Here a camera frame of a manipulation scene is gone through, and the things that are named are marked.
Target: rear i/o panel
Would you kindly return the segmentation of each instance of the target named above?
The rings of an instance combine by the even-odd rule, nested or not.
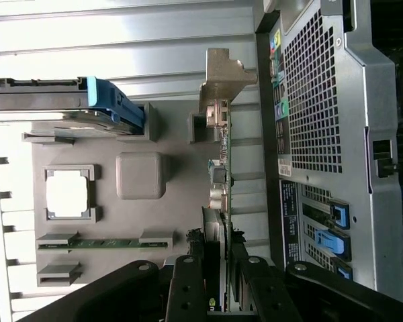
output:
[[[313,0],[271,30],[278,173],[296,184],[300,258],[403,301],[396,70],[370,2],[352,2]]]

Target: screw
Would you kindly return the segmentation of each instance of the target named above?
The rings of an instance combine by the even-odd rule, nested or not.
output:
[[[252,264],[256,264],[256,263],[259,263],[259,262],[260,262],[260,259],[258,259],[258,258],[256,258],[256,257],[250,257],[250,258],[248,259],[248,261],[249,261],[250,263],[252,263]]]
[[[294,266],[294,268],[296,269],[296,270],[307,270],[308,268],[305,266],[305,265],[303,265],[303,264],[296,264],[295,266]]]
[[[140,265],[139,266],[139,270],[148,270],[149,269],[149,265],[145,264],[145,265]]]

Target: sheet metal wall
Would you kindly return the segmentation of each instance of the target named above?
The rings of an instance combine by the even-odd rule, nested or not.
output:
[[[197,100],[208,48],[229,48],[232,58],[256,70],[251,5],[249,0],[0,1],[0,77],[94,75],[114,81],[131,99]],[[252,254],[269,256],[257,87],[246,88],[233,108],[233,222],[247,232]],[[0,190],[13,192],[1,207],[3,224],[14,227],[4,240],[15,320],[78,286],[36,287],[31,154],[17,132],[0,131],[0,156],[10,156],[9,164],[0,166]]]

